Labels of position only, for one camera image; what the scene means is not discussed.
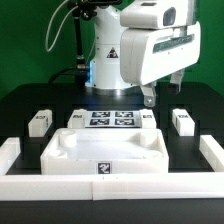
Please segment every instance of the white foam piece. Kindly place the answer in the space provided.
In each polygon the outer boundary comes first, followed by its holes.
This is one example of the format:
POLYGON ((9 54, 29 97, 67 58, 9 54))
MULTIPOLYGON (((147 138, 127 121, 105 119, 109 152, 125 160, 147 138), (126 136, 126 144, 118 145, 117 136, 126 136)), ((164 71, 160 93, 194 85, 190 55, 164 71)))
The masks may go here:
POLYGON ((224 150, 211 135, 200 136, 199 149, 215 172, 224 172, 224 150))
POLYGON ((142 128, 156 128, 156 120, 152 110, 143 109, 139 111, 142 128))
POLYGON ((43 137, 52 124, 52 111, 39 110, 28 124, 30 137, 43 137))
POLYGON ((79 109, 74 110, 69 118, 68 128, 85 128, 85 120, 87 118, 87 110, 79 109))
POLYGON ((0 176, 9 171, 19 154, 19 138, 8 138, 0 147, 0 176))
POLYGON ((174 109, 172 122, 180 136, 194 136, 195 123, 184 109, 174 109))

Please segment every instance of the white block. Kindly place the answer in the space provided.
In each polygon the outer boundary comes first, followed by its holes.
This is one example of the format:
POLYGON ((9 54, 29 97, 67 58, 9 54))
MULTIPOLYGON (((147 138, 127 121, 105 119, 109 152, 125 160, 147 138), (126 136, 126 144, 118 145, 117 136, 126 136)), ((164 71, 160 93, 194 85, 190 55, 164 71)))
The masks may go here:
POLYGON ((87 116, 87 111, 80 109, 74 110, 69 121, 68 128, 85 128, 85 119, 87 116))
POLYGON ((142 128, 156 128, 156 120, 152 110, 143 109, 139 113, 142 128))
POLYGON ((200 136, 199 150, 215 172, 224 172, 224 150, 211 135, 200 136))
POLYGON ((184 109, 174 109, 172 122, 180 136, 194 136, 195 123, 184 109))
POLYGON ((8 138, 0 147, 0 176, 9 171, 19 154, 19 138, 8 138))
POLYGON ((43 137, 52 123, 51 110, 39 110, 29 122, 29 136, 43 137))

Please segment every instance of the green backdrop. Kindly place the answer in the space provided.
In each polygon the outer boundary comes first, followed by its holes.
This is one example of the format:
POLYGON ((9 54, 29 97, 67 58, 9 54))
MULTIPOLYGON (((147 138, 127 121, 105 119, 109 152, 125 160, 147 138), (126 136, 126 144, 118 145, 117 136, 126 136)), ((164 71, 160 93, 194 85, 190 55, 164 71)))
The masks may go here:
MULTIPOLYGON (((0 99, 19 85, 46 83, 53 73, 75 65, 76 43, 71 17, 66 21, 53 51, 47 53, 44 48, 50 17, 61 2, 62 0, 1 0, 0 99)), ((122 9, 130 2, 124 0, 118 8, 122 9)), ((200 1, 201 56, 196 65, 187 69, 184 78, 184 81, 207 83, 222 95, 223 8, 223 0, 200 1)), ((53 25, 52 36, 66 13, 66 8, 61 10, 53 25)), ((87 56, 94 37, 93 22, 82 22, 82 37, 87 56)))

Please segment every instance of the black table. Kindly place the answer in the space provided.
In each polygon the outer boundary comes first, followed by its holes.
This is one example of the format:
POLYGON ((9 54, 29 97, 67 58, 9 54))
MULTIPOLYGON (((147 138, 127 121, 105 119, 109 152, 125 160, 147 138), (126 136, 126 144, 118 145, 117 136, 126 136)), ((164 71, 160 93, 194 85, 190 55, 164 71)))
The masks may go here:
MULTIPOLYGON (((169 153, 169 172, 212 172, 199 152, 200 135, 212 135, 224 146, 224 97, 202 83, 184 83, 169 95, 158 83, 153 112, 169 153), (195 136, 178 136, 172 110, 186 109, 195 121, 195 136)), ((74 84, 28 84, 0 101, 0 144, 20 137, 22 152, 7 175, 40 174, 40 155, 58 128, 67 126, 74 109, 139 110, 143 96, 136 92, 111 97, 84 93, 74 84), (41 109, 53 111, 53 124, 41 138, 29 138, 28 122, 41 109)), ((222 223, 223 199, 0 202, 2 223, 222 223)))

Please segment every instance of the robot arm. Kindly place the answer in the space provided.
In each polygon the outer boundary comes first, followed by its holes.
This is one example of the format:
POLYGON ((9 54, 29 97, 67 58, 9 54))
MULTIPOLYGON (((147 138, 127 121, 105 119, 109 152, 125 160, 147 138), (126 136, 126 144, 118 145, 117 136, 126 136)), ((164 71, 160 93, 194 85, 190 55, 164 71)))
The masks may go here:
POLYGON ((195 13, 196 0, 136 0, 121 12, 121 25, 129 27, 121 38, 121 76, 141 87, 146 106, 155 105, 156 80, 172 74, 178 92, 184 68, 197 62, 195 13))

